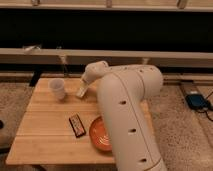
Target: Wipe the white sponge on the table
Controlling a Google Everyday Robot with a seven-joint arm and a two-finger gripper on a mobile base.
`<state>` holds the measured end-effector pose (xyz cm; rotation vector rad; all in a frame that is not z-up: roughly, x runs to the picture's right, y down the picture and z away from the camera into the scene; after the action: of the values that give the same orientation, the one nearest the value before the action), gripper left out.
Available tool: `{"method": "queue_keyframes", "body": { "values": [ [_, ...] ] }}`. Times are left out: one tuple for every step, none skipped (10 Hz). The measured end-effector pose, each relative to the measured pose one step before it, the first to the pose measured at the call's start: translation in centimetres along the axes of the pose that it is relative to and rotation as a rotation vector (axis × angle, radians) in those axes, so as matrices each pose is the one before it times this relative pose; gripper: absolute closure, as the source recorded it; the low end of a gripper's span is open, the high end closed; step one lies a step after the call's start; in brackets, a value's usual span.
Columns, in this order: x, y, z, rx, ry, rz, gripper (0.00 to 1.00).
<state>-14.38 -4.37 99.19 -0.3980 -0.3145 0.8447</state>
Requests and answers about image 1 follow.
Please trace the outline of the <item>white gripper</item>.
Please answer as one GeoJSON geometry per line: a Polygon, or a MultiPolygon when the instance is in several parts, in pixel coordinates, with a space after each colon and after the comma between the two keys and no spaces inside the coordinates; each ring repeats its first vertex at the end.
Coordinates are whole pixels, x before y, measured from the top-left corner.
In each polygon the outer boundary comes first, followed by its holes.
{"type": "Polygon", "coordinates": [[[109,65],[106,61],[98,61],[88,64],[85,67],[85,71],[82,75],[82,80],[84,82],[81,83],[76,96],[78,98],[83,98],[89,88],[89,84],[103,76],[106,73],[108,67],[109,65]]]}

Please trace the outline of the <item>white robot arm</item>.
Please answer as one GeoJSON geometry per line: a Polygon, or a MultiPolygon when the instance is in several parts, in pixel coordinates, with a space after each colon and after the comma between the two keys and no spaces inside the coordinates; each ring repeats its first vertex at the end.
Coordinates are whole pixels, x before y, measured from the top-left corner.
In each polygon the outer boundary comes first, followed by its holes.
{"type": "Polygon", "coordinates": [[[118,171],[167,171],[141,102],[160,92],[163,76],[153,65],[90,63],[76,96],[98,83],[97,101],[118,171]]]}

